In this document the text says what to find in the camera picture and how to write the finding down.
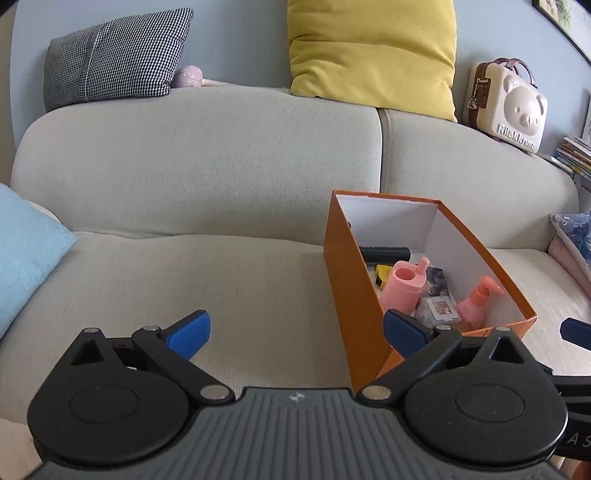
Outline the black white checkered cushion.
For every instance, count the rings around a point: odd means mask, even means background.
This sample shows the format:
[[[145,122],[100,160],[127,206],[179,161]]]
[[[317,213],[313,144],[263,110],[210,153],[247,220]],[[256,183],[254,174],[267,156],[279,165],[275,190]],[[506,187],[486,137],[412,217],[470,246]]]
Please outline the black white checkered cushion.
[[[193,10],[115,19],[53,39],[43,70],[46,112],[69,105],[169,94]]]

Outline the orange cardboard box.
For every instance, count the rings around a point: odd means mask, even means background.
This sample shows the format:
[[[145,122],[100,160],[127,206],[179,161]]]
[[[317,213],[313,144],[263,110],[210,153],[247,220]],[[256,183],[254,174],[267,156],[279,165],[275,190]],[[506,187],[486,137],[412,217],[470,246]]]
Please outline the orange cardboard box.
[[[519,287],[475,234],[443,202],[419,197],[335,190],[325,229],[325,264],[337,308],[353,389],[360,390],[403,361],[386,341],[384,309],[362,247],[407,247],[412,260],[444,270],[454,299],[466,298],[488,275],[503,287],[486,306],[486,337],[508,326],[523,337],[538,315]]]

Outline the cream bear mini suitcase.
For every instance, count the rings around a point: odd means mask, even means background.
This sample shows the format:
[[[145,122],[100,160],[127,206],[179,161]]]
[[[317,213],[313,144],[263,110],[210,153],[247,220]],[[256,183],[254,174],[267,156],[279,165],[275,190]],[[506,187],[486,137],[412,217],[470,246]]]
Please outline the cream bear mini suitcase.
[[[547,115],[548,100],[523,60],[500,57],[471,69],[463,111],[471,128],[535,154]]]

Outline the stack of books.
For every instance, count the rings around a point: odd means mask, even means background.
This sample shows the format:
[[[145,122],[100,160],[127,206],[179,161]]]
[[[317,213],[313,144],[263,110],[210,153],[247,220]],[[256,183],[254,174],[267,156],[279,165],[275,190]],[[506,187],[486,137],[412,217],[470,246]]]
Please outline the stack of books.
[[[563,137],[552,155],[542,155],[541,158],[571,177],[578,176],[580,179],[590,181],[590,144],[579,137]]]

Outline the yellow tape measure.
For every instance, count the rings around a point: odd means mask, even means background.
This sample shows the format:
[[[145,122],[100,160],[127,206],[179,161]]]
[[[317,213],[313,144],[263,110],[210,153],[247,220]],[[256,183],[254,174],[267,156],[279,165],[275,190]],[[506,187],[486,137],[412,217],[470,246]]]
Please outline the yellow tape measure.
[[[378,264],[375,267],[375,283],[380,290],[384,290],[392,270],[393,266],[387,264]]]

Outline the dark green tube bottle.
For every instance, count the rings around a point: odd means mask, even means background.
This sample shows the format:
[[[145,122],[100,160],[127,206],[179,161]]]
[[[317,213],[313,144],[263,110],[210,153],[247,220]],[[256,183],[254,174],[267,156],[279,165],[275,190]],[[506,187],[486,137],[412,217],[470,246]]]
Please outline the dark green tube bottle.
[[[399,261],[409,262],[411,251],[407,247],[367,247],[360,246],[363,261],[369,265],[394,265]]]

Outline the light blue cushion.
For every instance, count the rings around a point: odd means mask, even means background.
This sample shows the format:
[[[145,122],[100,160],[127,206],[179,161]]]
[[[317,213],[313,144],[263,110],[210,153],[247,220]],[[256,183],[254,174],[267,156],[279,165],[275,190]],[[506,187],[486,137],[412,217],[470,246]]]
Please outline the light blue cushion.
[[[77,241],[60,222],[1,186],[1,332]]]

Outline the dark illustrated card box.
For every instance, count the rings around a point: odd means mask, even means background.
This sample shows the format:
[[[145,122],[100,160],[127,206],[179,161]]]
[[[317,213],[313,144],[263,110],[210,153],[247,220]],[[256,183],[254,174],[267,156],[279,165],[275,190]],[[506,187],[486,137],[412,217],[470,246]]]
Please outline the dark illustrated card box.
[[[449,288],[443,269],[429,267],[426,272],[425,295],[429,297],[448,296]]]

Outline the pink plush toy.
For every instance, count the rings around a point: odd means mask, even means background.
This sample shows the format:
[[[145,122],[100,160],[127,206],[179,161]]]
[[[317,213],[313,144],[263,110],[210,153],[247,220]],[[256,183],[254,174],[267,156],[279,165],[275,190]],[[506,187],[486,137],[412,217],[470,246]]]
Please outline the pink plush toy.
[[[201,69],[194,65],[179,68],[170,83],[172,88],[221,87],[228,83],[204,78]]]

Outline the framed wall picture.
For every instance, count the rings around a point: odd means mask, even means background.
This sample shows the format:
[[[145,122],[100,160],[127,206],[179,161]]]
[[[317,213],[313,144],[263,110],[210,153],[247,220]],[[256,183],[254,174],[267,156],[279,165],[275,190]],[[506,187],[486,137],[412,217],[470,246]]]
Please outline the framed wall picture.
[[[532,4],[586,56],[590,55],[591,19],[588,1],[533,0]]]

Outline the pink pump bottle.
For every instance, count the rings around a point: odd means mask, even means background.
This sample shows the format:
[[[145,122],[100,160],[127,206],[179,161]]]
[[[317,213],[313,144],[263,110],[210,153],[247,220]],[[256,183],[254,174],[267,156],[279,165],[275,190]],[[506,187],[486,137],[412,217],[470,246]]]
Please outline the pink pump bottle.
[[[468,297],[457,304],[457,311],[463,322],[468,323],[473,329],[480,329],[485,322],[485,307],[490,297],[504,296],[502,286],[490,276],[482,276]]]

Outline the beige fabric sofa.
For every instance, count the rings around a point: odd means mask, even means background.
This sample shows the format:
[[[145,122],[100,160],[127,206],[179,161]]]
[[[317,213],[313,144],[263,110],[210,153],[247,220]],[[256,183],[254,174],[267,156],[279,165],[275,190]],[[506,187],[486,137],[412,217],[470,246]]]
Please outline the beige fabric sofa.
[[[1,341],[1,416],[29,402],[75,335],[126,336],[204,309],[197,364],[232,389],[345,387],[349,368],[322,243],[335,190],[443,201],[537,313],[525,342],[562,375],[588,351],[560,323],[587,295],[548,254],[571,178],[465,126],[276,89],[179,89],[42,116],[11,186],[77,242]]]

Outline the pink plastic cup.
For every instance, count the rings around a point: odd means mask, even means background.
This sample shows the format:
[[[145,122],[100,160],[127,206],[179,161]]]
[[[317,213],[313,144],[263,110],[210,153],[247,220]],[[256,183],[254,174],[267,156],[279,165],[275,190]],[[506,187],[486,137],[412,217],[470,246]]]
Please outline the pink plastic cup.
[[[429,265],[427,257],[422,257],[417,264],[409,261],[394,264],[380,297],[384,311],[413,313],[425,290]]]

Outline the blue floral cushion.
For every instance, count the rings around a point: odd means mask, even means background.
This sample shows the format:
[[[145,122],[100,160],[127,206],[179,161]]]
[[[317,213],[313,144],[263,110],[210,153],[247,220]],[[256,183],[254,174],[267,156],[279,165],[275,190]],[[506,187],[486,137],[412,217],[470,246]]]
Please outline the blue floral cushion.
[[[590,213],[555,213],[549,219],[578,266],[590,277]]]

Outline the pink cushion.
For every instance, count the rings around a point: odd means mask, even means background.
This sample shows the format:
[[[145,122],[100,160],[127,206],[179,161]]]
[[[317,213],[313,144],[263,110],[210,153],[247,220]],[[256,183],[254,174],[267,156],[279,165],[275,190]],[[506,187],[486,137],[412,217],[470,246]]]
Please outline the pink cushion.
[[[590,291],[590,279],[575,260],[564,242],[555,236],[548,247],[548,254],[575,280],[582,290]]]

